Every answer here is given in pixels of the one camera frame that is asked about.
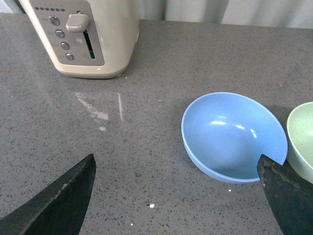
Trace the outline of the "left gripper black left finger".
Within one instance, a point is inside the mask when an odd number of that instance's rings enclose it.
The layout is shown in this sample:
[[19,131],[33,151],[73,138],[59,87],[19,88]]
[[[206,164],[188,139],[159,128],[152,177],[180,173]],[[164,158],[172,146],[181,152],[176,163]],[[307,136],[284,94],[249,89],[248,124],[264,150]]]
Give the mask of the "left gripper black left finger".
[[89,154],[0,220],[2,235],[77,235],[90,202],[96,162]]

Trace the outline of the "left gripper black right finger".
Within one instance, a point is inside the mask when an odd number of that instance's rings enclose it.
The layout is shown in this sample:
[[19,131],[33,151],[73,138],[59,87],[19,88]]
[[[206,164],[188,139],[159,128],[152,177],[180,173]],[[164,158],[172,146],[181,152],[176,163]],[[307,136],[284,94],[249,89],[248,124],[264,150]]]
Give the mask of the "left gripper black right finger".
[[257,171],[282,233],[311,235],[313,233],[312,183],[266,155],[261,155]]

